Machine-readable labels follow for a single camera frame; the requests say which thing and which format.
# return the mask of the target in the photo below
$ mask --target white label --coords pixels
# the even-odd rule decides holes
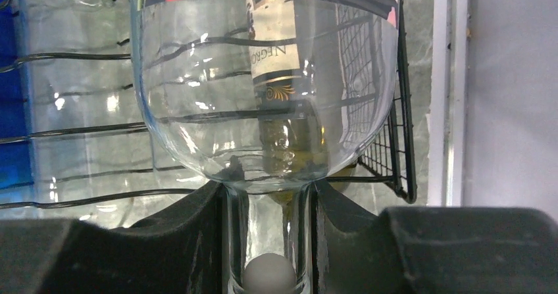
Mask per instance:
[[[295,7],[292,0],[246,0],[249,38],[278,41],[296,38]],[[296,44],[249,48],[252,78],[278,70],[299,69]]]

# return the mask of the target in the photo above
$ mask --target gold ornament on label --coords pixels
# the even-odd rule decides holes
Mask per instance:
[[[265,97],[271,100],[281,100],[285,101],[290,98],[290,95],[295,93],[294,88],[291,85],[286,86],[275,86],[275,87],[267,87],[265,92]]]

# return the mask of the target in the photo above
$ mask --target wire basket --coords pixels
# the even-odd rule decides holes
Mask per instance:
[[[399,45],[398,45],[398,76],[399,89],[396,90],[395,97],[393,100],[393,105],[386,120],[384,126],[380,130],[378,136],[373,140],[371,144],[368,145],[361,157],[359,157],[358,164],[370,172],[369,176],[352,176],[352,177],[330,177],[328,180],[330,182],[358,182],[358,183],[383,183],[386,184],[390,189],[392,189],[398,197],[401,197],[408,203],[414,203],[417,198],[417,184],[415,181],[415,158],[413,149],[413,125],[411,118],[411,96],[409,93],[409,74],[408,74],[408,64],[407,64],[407,52],[405,44],[405,25],[403,19],[403,2],[401,0],[401,10],[400,10],[400,23],[399,23]],[[355,13],[350,12],[350,9],[344,9],[344,12],[339,12],[339,17],[343,20],[349,20],[355,18]],[[375,27],[374,22],[369,22],[366,25],[370,30]],[[355,30],[351,28],[356,28],[356,26],[348,27],[345,30],[345,34],[342,36],[342,41],[346,41],[347,49],[343,52],[342,63],[347,72],[360,72],[362,69],[358,69],[358,62],[370,59],[373,47],[367,49],[361,49],[361,44],[355,39]],[[129,42],[129,39],[122,41],[121,45],[125,45]],[[14,61],[12,68],[17,68],[22,63],[29,61],[36,61],[42,59],[88,59],[88,60],[119,60],[119,59],[129,59],[130,56],[126,54],[122,55],[91,55],[91,54],[79,54],[79,53],[46,53],[46,54],[35,54],[26,57],[19,57]],[[373,67],[370,74],[366,73],[368,84],[372,85],[374,78],[381,76],[382,74],[378,71],[381,67]],[[122,87],[122,89],[130,89],[132,85]],[[25,103],[26,100],[19,100],[21,103]],[[349,120],[351,117],[358,117],[366,111],[372,111],[366,106],[350,105],[348,106],[348,116]],[[0,138],[0,151],[2,147],[17,143],[30,143],[33,139],[38,139],[46,135],[72,135],[72,134],[87,134],[95,132],[117,132],[126,130],[128,132],[134,133],[145,133],[147,128],[143,122],[135,122],[129,124],[118,124],[110,126],[94,126],[87,128],[73,128],[73,129],[63,129],[63,130],[49,130],[46,132],[33,133],[25,136],[18,137],[4,137]],[[169,170],[177,170],[183,168],[181,166],[170,167]],[[141,170],[123,170],[125,172],[131,173],[149,173],[153,169],[141,169]],[[91,177],[94,175],[88,174],[84,177]],[[27,183],[15,183],[10,185],[10,188],[22,187],[25,185],[33,185],[32,182]],[[38,208],[63,208],[63,207],[75,207],[78,205],[86,205],[90,203],[98,203],[102,201],[112,201],[115,199],[122,199],[126,197],[139,197],[145,195],[163,195],[163,194],[185,194],[191,193],[191,189],[154,189],[146,191],[133,191],[126,193],[117,193],[113,195],[104,195],[100,197],[94,197],[90,199],[83,199],[79,201],[65,201],[61,203],[37,203],[32,201],[23,201],[17,203],[3,203],[0,204],[0,209],[6,208],[18,208],[18,207],[38,207]]]

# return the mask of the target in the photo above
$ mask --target blue object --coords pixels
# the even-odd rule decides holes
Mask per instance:
[[[0,34],[2,67],[11,65],[17,58],[16,36],[10,8],[0,11]],[[27,135],[25,122],[19,71],[0,74],[0,138]],[[0,145],[0,190],[32,182],[29,148],[27,142]],[[12,196],[14,200],[21,199],[21,194]]]

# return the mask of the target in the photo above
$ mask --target wine bottle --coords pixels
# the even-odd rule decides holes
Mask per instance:
[[[263,169],[280,178],[300,181],[328,171],[324,127],[314,110],[313,63],[301,38],[310,31],[302,23],[304,0],[247,0],[249,39],[269,46],[249,48],[254,92],[259,110],[281,114],[259,117]]]

